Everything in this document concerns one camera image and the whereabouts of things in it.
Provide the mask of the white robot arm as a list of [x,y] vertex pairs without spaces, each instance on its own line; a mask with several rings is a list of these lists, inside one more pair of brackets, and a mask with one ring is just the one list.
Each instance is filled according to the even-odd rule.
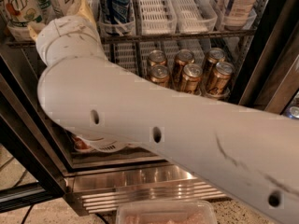
[[280,224],[299,224],[299,123],[155,85],[106,57],[85,0],[28,30],[47,68],[39,103],[94,143],[133,143]]

